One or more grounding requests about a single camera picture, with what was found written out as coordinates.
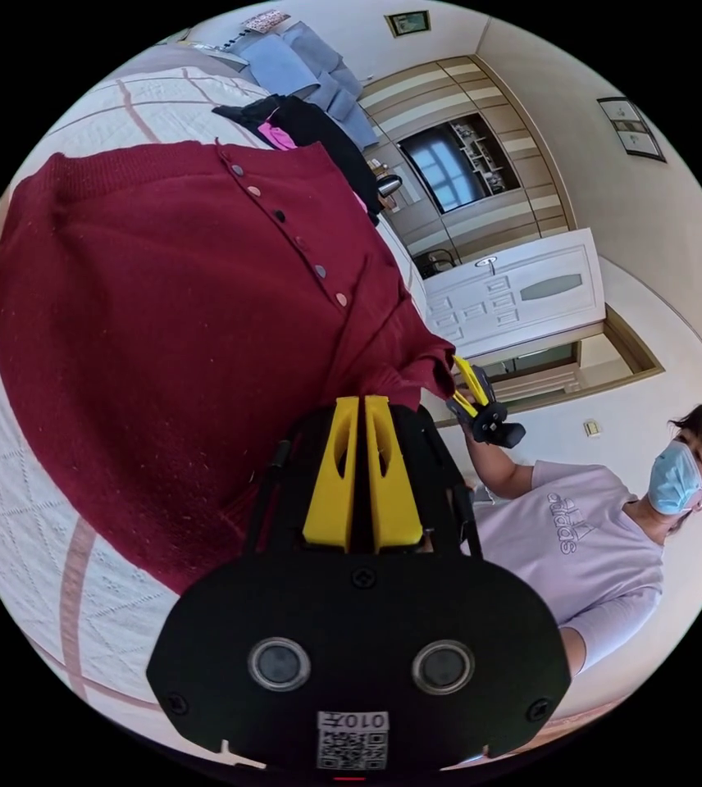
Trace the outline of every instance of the picture frame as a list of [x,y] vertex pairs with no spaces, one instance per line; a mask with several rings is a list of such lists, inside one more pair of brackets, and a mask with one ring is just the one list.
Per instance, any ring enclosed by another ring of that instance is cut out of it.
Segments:
[[598,98],[597,103],[611,122],[628,155],[665,163],[663,151],[632,102],[622,96],[615,96]]
[[431,29],[429,11],[404,11],[401,14],[387,14],[385,17],[390,32],[395,38],[414,33],[427,33]]

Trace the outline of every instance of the screw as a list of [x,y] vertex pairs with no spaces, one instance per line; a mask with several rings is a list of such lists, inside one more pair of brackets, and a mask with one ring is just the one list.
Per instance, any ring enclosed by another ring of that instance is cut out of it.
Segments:
[[548,710],[550,710],[550,700],[538,699],[526,711],[526,718],[528,721],[542,721],[548,715]]
[[171,713],[175,713],[177,716],[183,716],[189,709],[187,700],[181,694],[168,694],[166,702]]
[[357,568],[351,574],[351,584],[360,590],[369,590],[376,583],[376,573],[370,568]]

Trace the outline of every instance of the white bedspread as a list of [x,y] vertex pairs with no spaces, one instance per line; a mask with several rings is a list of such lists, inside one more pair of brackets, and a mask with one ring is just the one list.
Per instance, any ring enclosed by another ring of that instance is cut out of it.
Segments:
[[[186,139],[266,147],[212,105],[243,106],[258,86],[195,67],[127,75],[81,98],[28,156],[0,200],[55,152],[78,157],[141,143]],[[425,315],[410,257],[385,221],[379,228]],[[144,669],[176,596],[120,557],[82,521],[34,458],[0,380],[0,596],[45,662],[114,721],[159,743],[218,762],[183,740],[157,706]]]

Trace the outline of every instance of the blue face mask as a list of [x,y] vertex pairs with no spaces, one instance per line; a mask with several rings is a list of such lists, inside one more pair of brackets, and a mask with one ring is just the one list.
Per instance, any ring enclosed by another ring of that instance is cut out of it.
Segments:
[[654,510],[672,516],[688,511],[692,496],[702,489],[702,478],[693,452],[672,440],[654,460],[649,481],[649,502]]

